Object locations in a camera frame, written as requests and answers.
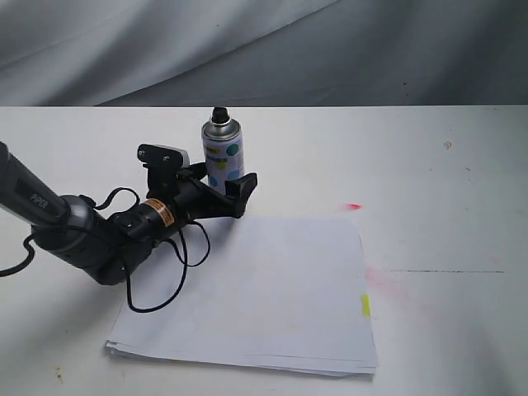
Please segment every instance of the stack of paper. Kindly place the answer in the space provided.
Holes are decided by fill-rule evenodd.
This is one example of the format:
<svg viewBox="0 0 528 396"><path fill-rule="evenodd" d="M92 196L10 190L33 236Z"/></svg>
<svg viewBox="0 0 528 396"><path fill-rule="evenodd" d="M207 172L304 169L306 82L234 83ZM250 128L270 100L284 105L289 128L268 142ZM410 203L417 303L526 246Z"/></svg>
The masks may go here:
<svg viewBox="0 0 528 396"><path fill-rule="evenodd" d="M125 304L107 347L115 356L199 361L324 375L372 374L376 356L361 241L346 219L204 222L212 252L156 313ZM205 242L186 231L191 261ZM139 307L175 290L182 264L161 246L133 276Z"/></svg>

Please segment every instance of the red paint mark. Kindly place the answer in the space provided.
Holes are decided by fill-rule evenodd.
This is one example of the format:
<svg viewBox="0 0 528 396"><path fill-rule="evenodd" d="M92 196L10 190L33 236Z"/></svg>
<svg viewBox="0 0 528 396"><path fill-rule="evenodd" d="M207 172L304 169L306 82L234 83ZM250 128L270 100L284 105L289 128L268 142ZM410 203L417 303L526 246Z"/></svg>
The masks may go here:
<svg viewBox="0 0 528 396"><path fill-rule="evenodd" d="M353 210L359 210L359 209L363 209L363 205L358 205L358 204L346 204L345 205L345 210L353 211Z"/></svg>

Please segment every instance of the white table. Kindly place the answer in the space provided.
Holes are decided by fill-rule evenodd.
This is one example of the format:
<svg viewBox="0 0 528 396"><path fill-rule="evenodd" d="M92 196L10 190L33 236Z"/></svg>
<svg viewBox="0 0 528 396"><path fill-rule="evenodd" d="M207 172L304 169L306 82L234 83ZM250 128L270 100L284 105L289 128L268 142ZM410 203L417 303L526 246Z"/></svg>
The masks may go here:
<svg viewBox="0 0 528 396"><path fill-rule="evenodd" d="M0 280L2 396L528 394L528 106L231 111L259 176L248 213L359 225L376 376L111 359L102 346L124 286L99 286L38 251ZM101 201L116 186L144 195L141 143L201 161L209 113L1 108L0 140L59 194ZM7 267L25 256L28 227L6 212L0 225Z"/></svg>

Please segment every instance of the spray paint can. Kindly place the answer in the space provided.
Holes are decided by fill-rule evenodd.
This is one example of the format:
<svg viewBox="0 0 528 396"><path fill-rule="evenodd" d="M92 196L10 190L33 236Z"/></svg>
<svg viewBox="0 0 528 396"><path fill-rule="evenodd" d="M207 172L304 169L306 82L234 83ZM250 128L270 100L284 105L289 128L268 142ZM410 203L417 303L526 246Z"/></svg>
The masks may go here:
<svg viewBox="0 0 528 396"><path fill-rule="evenodd" d="M201 130L209 185L225 195L225 182L244 176L242 130L225 107L215 107Z"/></svg>

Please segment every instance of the warning label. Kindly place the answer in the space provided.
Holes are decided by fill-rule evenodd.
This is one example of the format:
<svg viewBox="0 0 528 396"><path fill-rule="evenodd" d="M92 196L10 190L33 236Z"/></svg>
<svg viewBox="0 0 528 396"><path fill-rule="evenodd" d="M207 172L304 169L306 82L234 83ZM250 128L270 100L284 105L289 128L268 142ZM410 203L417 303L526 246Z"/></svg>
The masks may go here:
<svg viewBox="0 0 528 396"><path fill-rule="evenodd" d="M159 217L162 218L163 223L165 224L165 227L173 225L174 222L176 221L176 219L174 219L174 216L172 215L171 210L168 209L168 207L160 200L150 198L149 200L146 200L144 203L158 212Z"/></svg>

